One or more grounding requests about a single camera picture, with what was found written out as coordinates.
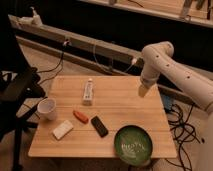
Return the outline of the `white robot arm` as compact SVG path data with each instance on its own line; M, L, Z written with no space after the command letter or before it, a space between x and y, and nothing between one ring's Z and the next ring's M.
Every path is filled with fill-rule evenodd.
M163 74L208 114L205 142L200 147L195 170L213 171L213 81L174 61L173 53L174 47L168 41L145 46L141 52L141 83L150 88Z

